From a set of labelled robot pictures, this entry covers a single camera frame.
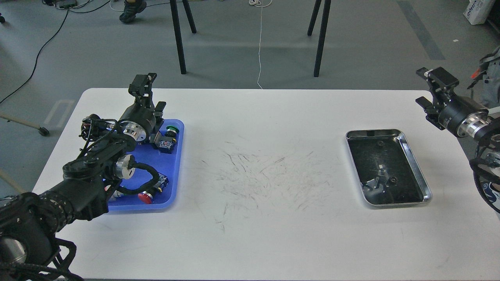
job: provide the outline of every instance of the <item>white table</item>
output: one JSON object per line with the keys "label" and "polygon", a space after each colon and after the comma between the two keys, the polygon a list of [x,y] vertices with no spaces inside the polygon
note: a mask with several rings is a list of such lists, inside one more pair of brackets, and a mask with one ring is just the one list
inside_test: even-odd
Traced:
{"label": "white table", "polygon": [[[457,140],[425,120],[426,91],[155,89],[185,124],[177,198],[164,211],[108,213],[58,237],[84,278],[498,280],[500,222]],[[62,179],[91,113],[118,119],[126,89],[92,88],[34,191]],[[433,193],[426,205],[364,204],[345,134],[405,133]]]}

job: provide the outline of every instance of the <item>white bag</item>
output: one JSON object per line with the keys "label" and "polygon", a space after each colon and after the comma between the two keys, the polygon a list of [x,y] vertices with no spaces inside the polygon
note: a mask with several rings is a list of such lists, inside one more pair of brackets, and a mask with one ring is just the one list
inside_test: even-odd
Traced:
{"label": "white bag", "polygon": [[495,0],[470,0],[463,15],[471,25],[480,25],[486,22]]}

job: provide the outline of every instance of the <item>metal tray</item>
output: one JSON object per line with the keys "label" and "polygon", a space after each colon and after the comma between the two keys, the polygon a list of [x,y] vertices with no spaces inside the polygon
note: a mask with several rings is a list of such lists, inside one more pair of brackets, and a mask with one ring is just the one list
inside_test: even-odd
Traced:
{"label": "metal tray", "polygon": [[345,135],[359,186],[374,207],[428,203],[429,186],[408,145],[397,129],[353,130]]}

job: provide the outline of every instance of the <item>plastic tray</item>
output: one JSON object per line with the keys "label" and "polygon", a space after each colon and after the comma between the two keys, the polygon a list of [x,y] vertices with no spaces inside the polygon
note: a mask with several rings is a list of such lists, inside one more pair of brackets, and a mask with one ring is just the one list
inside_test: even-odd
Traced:
{"label": "plastic tray", "polygon": [[[149,144],[138,145],[135,150],[131,152],[137,162],[151,165],[158,171],[158,173],[167,176],[168,185],[166,188],[162,193],[157,193],[154,196],[152,204],[142,202],[139,200],[137,195],[118,197],[115,201],[110,200],[108,204],[110,211],[164,209],[172,204],[177,193],[179,167],[181,166],[181,150],[183,147],[184,124],[182,121],[177,119],[165,119],[160,128],[160,132],[162,134],[165,134],[167,126],[175,126],[179,129],[179,133],[176,138],[177,144],[175,145],[172,154],[161,153]],[[151,175],[148,172],[135,169],[135,173],[132,178],[124,180],[121,185],[131,190],[138,189],[143,183],[149,181],[150,179]]]}

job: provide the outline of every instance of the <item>gray floor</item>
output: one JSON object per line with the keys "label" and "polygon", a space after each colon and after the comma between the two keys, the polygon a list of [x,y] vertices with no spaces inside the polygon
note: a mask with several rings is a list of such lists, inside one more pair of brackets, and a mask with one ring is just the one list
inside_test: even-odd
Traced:
{"label": "gray floor", "polygon": [[[94,0],[88,10],[104,2]],[[415,70],[442,66],[461,81],[456,92],[468,95],[465,89],[478,60],[500,40],[490,26],[469,24],[462,15],[467,3],[333,1],[320,77],[314,78],[319,19],[313,36],[306,36],[314,1],[274,0],[262,10],[260,84],[264,89],[426,90]],[[66,11],[31,0],[0,4],[7,20],[0,26],[2,99],[29,77],[38,50]],[[122,2],[112,5],[123,7]],[[133,24],[121,23],[120,13],[108,5],[90,13],[70,12],[42,51],[32,80],[0,104],[0,112],[40,123],[51,134],[42,137],[34,129],[0,120],[0,169],[31,190],[67,113],[88,88],[127,88],[136,74],[149,72],[158,73],[156,88],[258,88],[261,9],[246,0],[191,1],[190,6],[197,34],[190,33],[179,5],[187,75],[180,74],[169,5],[148,7]],[[356,101],[345,106],[354,110]],[[429,130],[437,129],[429,125]],[[13,192],[0,181],[0,196]]]}

